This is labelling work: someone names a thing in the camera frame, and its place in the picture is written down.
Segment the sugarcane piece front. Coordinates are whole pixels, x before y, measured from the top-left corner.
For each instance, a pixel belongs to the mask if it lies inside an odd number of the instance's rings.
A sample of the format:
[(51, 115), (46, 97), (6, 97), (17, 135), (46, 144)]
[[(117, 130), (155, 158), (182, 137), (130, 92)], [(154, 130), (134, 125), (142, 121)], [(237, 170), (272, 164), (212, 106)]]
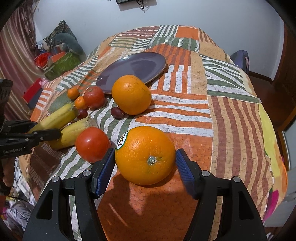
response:
[(76, 138), (87, 128), (98, 127), (97, 122), (86, 117), (76, 121), (61, 130), (61, 137), (58, 140), (48, 141), (47, 144), (55, 151), (75, 145)]

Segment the small mandarin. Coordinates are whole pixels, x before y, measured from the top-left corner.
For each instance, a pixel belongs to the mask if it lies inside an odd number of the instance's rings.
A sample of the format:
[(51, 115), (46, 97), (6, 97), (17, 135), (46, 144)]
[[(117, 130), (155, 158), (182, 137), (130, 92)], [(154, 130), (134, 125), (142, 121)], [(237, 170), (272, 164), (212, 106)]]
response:
[(78, 91), (77, 88), (73, 87), (73, 88), (68, 89), (68, 91), (67, 91), (67, 97), (68, 97), (70, 100), (74, 101), (74, 100), (76, 100), (79, 96), (80, 96), (80, 93), (79, 93), (79, 91)]
[(74, 101), (74, 106), (78, 109), (78, 110), (81, 110), (81, 109), (88, 109), (88, 106), (87, 104), (85, 103), (84, 101), (84, 97), (80, 96), (78, 98), (75, 99)]

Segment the red tomato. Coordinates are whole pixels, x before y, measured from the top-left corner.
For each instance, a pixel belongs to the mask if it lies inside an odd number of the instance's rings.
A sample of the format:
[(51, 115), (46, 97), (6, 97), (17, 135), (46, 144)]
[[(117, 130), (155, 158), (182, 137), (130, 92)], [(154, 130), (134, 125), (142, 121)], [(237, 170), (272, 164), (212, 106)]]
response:
[(89, 127), (76, 138), (75, 147), (84, 161), (95, 163), (103, 159), (111, 142), (101, 129)]
[(83, 96), (85, 104), (90, 109), (98, 109), (104, 106), (105, 104), (105, 95), (102, 89), (98, 86), (89, 87)]

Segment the large orange plain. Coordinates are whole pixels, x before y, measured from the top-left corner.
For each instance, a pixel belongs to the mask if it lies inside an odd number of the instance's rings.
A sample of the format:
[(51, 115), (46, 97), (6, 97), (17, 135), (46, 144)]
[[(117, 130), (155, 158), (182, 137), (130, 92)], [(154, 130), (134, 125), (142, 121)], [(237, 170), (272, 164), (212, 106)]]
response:
[(143, 113), (152, 101), (150, 89), (134, 75), (118, 78), (112, 87), (111, 94), (117, 106), (129, 115)]

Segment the large orange with sticker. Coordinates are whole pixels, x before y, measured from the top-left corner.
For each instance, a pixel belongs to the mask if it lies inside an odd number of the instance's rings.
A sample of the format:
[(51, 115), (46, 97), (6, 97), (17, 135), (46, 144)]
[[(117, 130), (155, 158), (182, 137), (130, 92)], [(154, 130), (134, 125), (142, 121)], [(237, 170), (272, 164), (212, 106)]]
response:
[(149, 186), (161, 182), (172, 172), (176, 149), (162, 130), (138, 126), (119, 138), (115, 161), (126, 180), (135, 185)]

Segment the red gift box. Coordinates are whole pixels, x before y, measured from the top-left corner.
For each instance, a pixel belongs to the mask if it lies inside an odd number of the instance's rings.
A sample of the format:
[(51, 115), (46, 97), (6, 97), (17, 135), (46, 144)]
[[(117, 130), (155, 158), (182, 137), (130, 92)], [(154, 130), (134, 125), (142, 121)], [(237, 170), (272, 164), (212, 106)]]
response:
[(23, 94), (23, 100), (27, 104), (29, 109), (34, 109), (37, 101), (43, 91), (43, 88), (41, 88), (39, 81), (41, 78), (38, 78), (33, 85), (31, 85), (27, 91)]

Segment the pink plush rabbit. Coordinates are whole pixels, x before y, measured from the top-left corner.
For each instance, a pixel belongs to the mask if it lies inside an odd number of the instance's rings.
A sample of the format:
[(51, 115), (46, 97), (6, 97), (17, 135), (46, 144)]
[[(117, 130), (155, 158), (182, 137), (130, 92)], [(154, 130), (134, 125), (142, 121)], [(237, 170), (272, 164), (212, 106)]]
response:
[(46, 78), (41, 78), (39, 81), (39, 84), (41, 86), (41, 88), (44, 88), (50, 81)]

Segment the striped pink curtain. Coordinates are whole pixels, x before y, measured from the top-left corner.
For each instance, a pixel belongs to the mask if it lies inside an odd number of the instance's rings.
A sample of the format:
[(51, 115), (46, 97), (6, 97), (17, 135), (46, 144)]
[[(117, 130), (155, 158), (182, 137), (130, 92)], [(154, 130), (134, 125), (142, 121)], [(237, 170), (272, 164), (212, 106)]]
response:
[(36, 29), (34, 12), (38, 1), (24, 1), (1, 30), (1, 78), (13, 81), (5, 107), (7, 120), (28, 120), (30, 111), (23, 94), (43, 71), (36, 65)]

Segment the green patterned storage box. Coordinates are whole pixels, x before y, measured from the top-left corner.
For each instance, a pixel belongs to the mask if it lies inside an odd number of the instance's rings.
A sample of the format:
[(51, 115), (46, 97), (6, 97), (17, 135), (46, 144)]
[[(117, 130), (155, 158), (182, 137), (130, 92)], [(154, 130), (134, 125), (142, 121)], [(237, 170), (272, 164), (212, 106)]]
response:
[(44, 75), (49, 81), (56, 79), (67, 71), (73, 70), (81, 64), (79, 57), (72, 52), (67, 52), (50, 67), (46, 69)]

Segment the purple round plate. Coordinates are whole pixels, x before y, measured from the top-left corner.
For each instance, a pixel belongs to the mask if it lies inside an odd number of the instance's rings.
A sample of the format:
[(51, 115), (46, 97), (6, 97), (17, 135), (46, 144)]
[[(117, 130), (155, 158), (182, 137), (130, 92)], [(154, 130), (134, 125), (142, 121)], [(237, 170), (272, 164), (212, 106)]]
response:
[(124, 56), (106, 67), (96, 79), (96, 86), (111, 94), (115, 81), (125, 75), (134, 75), (148, 84), (164, 71), (166, 58), (155, 52), (142, 52)]

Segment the brown wooden door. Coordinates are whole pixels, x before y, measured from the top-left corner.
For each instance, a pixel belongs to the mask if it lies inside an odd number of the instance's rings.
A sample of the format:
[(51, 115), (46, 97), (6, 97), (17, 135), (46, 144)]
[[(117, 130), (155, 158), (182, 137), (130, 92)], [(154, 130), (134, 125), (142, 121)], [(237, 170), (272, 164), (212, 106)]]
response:
[(276, 129), (289, 123), (295, 110), (295, 35), (285, 26), (283, 49), (273, 86), (278, 94), (275, 107)]

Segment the striped patchwork bedspread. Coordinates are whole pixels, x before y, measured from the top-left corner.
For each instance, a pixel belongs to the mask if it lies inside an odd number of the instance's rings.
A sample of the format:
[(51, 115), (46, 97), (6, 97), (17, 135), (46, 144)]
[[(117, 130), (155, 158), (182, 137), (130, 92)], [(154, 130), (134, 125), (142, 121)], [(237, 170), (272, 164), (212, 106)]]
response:
[[(141, 52), (159, 53), (167, 63), (152, 82), (151, 106), (116, 120), (109, 99), (90, 116), (114, 144), (137, 126), (162, 130), (202, 169), (225, 179), (239, 176), (268, 219), (287, 191), (273, 125), (246, 73), (199, 28), (151, 26), (107, 38), (80, 67), (45, 86), (31, 119), (41, 121), (65, 104), (68, 89), (84, 92), (111, 63)], [(140, 187), (114, 170), (98, 214), (108, 240), (182, 240), (196, 205), (178, 172), (158, 186)]]

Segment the blue bag behind bed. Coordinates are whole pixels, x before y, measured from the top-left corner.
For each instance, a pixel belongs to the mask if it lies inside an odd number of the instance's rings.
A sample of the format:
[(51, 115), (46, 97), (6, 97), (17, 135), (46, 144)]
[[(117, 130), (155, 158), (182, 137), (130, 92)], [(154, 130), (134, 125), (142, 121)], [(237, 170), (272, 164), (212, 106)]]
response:
[(230, 59), (241, 68), (247, 75), (249, 74), (249, 56), (245, 50), (238, 50), (230, 56)]

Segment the small wall monitor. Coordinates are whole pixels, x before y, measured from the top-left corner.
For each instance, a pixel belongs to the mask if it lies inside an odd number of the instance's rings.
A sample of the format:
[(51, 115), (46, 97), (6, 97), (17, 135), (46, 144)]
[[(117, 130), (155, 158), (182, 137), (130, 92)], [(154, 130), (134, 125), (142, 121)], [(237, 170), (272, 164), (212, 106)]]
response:
[(130, 1), (135, 1), (135, 0), (116, 0), (117, 4), (123, 4), (123, 3), (128, 3)]

